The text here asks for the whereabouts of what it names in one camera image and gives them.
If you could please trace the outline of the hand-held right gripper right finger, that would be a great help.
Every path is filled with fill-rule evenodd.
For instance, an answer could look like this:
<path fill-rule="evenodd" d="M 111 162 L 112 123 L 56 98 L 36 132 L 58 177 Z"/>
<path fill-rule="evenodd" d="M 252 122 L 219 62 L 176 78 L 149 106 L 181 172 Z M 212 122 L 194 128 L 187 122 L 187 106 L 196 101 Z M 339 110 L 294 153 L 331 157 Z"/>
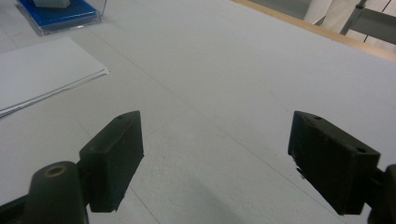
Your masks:
<path fill-rule="evenodd" d="M 380 153 L 319 116 L 293 114 L 288 154 L 339 215 L 358 215 Z"/>

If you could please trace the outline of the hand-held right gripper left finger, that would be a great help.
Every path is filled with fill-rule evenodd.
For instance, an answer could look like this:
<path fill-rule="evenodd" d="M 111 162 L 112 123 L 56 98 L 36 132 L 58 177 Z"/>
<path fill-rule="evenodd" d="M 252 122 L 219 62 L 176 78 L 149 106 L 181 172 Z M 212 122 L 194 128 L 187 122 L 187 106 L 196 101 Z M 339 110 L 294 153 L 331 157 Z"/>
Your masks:
<path fill-rule="evenodd" d="M 140 112 L 115 117 L 79 157 L 85 203 L 94 213 L 117 210 L 144 158 Z"/>

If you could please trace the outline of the blue ink pad clear case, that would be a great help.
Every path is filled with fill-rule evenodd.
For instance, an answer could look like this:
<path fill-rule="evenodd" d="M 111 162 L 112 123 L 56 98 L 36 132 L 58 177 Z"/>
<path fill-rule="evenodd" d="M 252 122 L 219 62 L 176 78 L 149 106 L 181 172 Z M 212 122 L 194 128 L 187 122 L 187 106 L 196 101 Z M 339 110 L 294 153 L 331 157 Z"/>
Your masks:
<path fill-rule="evenodd" d="M 17 0 L 17 9 L 38 35 L 101 23 L 107 0 Z"/>

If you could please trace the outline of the white paper sheets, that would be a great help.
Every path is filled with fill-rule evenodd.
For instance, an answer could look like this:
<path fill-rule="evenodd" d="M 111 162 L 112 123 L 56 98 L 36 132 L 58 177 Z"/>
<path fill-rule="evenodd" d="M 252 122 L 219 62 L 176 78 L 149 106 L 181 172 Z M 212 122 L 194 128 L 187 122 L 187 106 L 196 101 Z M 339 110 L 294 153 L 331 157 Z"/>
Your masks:
<path fill-rule="evenodd" d="M 69 37 L 0 54 L 0 118 L 108 73 Z"/>

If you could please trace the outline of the white metal table frame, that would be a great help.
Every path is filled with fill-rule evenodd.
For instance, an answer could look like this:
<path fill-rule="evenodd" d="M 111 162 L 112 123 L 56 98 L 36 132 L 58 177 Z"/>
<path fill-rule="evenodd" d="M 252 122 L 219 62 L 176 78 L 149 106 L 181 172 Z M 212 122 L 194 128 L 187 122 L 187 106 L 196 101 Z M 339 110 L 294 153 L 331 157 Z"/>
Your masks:
<path fill-rule="evenodd" d="M 340 34 L 349 30 L 396 45 L 396 17 L 365 7 L 367 0 L 360 0 L 346 20 Z"/>

